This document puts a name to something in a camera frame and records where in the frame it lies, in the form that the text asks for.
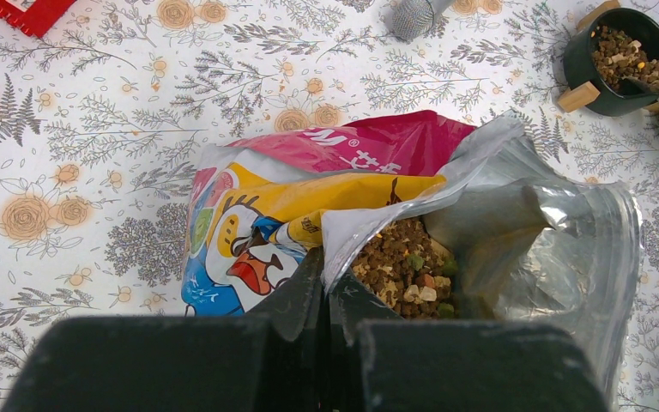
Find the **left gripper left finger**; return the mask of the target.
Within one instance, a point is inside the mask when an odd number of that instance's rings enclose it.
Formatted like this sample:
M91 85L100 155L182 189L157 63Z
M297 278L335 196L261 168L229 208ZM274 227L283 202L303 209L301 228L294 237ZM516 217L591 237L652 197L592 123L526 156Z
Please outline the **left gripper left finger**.
M248 313L52 326L6 411L316 411L323 252Z

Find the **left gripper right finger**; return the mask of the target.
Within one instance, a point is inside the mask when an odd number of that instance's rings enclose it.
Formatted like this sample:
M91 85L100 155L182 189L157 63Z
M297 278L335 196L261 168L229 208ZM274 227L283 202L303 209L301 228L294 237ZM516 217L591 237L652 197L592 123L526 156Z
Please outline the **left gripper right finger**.
M406 320L347 274L329 333L339 411L608 409L581 348L548 324Z

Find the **cat food bag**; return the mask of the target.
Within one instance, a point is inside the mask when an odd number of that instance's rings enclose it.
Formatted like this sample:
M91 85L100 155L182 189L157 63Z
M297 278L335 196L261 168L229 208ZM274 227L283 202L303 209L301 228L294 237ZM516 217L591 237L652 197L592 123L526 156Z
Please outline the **cat food bag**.
M351 126L352 170L308 135L214 147L188 207L188 313L317 309L328 411L609 411L641 260L623 183L556 173L518 112L460 143L434 112Z

